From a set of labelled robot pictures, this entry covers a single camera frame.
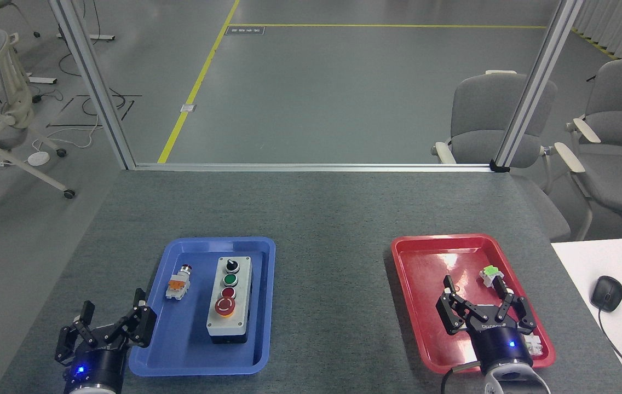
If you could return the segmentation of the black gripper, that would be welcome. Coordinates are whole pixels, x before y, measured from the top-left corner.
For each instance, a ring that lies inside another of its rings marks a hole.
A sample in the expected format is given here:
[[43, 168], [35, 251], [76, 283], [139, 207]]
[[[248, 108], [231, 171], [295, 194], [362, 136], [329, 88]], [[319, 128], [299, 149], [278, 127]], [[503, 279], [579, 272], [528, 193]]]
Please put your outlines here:
[[494, 290], [502, 300], [496, 312], [496, 321], [504, 322], [509, 317], [508, 311], [511, 307], [514, 307], [519, 320], [517, 323], [504, 322], [499, 325], [483, 324], [479, 321], [481, 312], [477, 306], [457, 294], [450, 275], [444, 277], [443, 285], [445, 288], [436, 302], [436, 309], [449, 335], [466, 330], [463, 325], [466, 324], [468, 316], [478, 319], [475, 325], [467, 324], [467, 333], [476, 359], [481, 362], [480, 370], [483, 375], [504, 364], [531, 365], [531, 355], [521, 334], [531, 334], [536, 329], [536, 322], [532, 316], [531, 305], [525, 297], [516, 296], [502, 277], [495, 277]]
[[[111, 329], [98, 328], [91, 332], [94, 309], [93, 302], [85, 301], [72, 324], [59, 330], [55, 360], [66, 362], [66, 391], [120, 391], [123, 387], [128, 339], [138, 347], [150, 346], [157, 314], [146, 303], [146, 292], [143, 289], [135, 290], [133, 309]], [[78, 337], [84, 341], [76, 347]]]

